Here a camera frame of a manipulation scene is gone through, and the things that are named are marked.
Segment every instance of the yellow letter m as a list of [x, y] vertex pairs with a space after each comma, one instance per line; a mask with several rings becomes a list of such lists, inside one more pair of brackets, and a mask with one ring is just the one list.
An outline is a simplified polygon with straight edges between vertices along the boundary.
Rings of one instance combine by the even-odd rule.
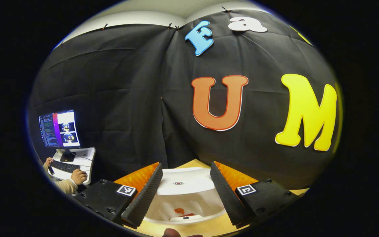
[[276, 135], [277, 144], [297, 146], [301, 141], [299, 128], [304, 123], [304, 145], [314, 143], [315, 150], [328, 151], [336, 121], [336, 90], [325, 85], [321, 105], [318, 106], [316, 95], [307, 78], [298, 74], [285, 74], [282, 83], [289, 89], [289, 112], [283, 132]]

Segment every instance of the monitor screen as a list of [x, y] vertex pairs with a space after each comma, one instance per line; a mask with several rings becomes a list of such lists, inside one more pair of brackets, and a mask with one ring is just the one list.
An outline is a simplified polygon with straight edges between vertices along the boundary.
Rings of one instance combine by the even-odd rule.
[[39, 116], [39, 127], [45, 147], [80, 147], [73, 110]]

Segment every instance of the keyboard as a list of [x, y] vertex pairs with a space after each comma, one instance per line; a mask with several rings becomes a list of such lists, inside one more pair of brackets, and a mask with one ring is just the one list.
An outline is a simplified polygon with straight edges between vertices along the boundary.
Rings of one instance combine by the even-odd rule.
[[53, 168], [57, 168], [59, 170], [62, 170], [68, 173], [72, 173], [74, 170], [80, 168], [80, 165], [73, 165], [73, 164], [63, 163], [59, 161], [52, 162], [51, 166]]

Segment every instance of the hand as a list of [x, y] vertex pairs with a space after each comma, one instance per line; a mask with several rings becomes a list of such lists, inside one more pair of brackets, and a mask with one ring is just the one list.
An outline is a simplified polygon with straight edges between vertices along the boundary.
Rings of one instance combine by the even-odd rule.
[[80, 169], [75, 169], [71, 174], [71, 179], [76, 185], [80, 185], [87, 179], [87, 174]]
[[46, 158], [46, 162], [45, 162], [45, 164], [47, 165], [47, 166], [51, 166], [51, 163], [52, 162], [54, 162], [54, 159], [52, 159], [51, 157], [48, 157], [48, 158]]
[[[167, 228], [164, 230], [164, 235], [162, 237], [181, 237], [181, 235], [172, 228]], [[201, 234], [191, 235], [188, 237], [203, 237]]]

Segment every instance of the orange letter u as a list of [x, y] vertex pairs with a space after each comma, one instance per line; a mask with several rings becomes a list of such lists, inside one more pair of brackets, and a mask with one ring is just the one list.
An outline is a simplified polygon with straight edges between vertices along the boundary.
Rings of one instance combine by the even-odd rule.
[[222, 79], [227, 86], [226, 111], [220, 117], [209, 111], [210, 88], [215, 84], [212, 77], [199, 77], [192, 81], [194, 87], [194, 102], [192, 112], [195, 120], [203, 127], [216, 131], [226, 131], [238, 122], [241, 104], [242, 87], [248, 84], [248, 78], [241, 75], [229, 75]]

